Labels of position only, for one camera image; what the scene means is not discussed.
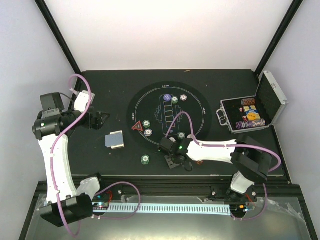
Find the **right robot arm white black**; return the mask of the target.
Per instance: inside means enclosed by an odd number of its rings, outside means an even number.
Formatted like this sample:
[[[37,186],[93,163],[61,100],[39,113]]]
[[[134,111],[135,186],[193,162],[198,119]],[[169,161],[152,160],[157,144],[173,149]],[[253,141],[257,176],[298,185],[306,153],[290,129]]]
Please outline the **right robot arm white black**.
[[[192,162],[213,161],[233,165],[237,172],[233,175],[226,198],[240,201],[254,184],[267,181],[272,154],[267,149],[247,144],[245,140],[233,139],[225,142],[198,141],[184,138],[173,141],[162,138],[158,150],[173,164],[182,166],[187,172],[193,170]]]

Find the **blue white chip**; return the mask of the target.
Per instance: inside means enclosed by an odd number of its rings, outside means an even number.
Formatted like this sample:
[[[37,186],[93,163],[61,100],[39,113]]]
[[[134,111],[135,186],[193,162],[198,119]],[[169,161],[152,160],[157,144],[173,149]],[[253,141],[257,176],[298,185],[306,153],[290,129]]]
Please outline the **blue white chip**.
[[[143,133],[146,137],[150,137],[153,134],[153,131],[151,129],[146,129]]]

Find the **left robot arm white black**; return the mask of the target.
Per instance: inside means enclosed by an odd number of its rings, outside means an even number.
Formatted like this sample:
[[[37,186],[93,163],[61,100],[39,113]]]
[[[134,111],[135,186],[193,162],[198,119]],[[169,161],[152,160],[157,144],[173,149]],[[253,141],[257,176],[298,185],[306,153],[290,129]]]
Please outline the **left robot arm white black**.
[[[72,178],[68,144],[76,128],[99,130],[110,115],[91,106],[95,94],[83,90],[73,109],[65,111],[61,94],[40,96],[39,112],[32,132],[41,148],[47,178],[47,197],[40,216],[56,227],[78,222],[93,214],[92,200],[103,199],[108,192],[99,173],[89,175],[76,187]]]

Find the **purple round button chip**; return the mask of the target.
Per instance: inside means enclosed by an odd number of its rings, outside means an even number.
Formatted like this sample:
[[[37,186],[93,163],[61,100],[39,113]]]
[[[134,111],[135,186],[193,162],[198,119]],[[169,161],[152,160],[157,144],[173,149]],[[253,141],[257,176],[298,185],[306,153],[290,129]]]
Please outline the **purple round button chip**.
[[[171,102],[172,101],[172,95],[171,94],[164,94],[163,95],[163,100],[165,101],[165,102]]]

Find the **red triangular marker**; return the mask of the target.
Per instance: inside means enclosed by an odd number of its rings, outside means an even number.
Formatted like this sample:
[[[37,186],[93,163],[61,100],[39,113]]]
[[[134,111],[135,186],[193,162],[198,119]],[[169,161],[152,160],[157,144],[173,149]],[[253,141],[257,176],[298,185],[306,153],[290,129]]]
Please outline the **red triangular marker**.
[[[134,131],[143,131],[143,125],[140,121],[137,121],[132,127],[131,127],[132,130]]]

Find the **green poker chip stack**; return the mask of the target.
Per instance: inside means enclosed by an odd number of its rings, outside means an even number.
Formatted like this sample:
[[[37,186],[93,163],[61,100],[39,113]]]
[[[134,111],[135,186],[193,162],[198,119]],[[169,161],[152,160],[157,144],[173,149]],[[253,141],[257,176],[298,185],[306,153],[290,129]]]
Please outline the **green poker chip stack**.
[[[145,154],[145,155],[143,155],[143,156],[141,157],[141,163],[142,163],[143,165],[148,165],[149,162],[150,162],[150,156],[149,156],[149,155]]]

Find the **green chip mat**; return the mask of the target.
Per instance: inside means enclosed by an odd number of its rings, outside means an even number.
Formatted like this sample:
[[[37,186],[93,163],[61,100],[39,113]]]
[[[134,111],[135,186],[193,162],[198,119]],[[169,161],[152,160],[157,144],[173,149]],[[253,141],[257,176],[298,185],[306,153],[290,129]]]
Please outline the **green chip mat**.
[[[177,134],[177,137],[179,140],[185,139],[186,138],[186,134],[184,132],[179,132]]]

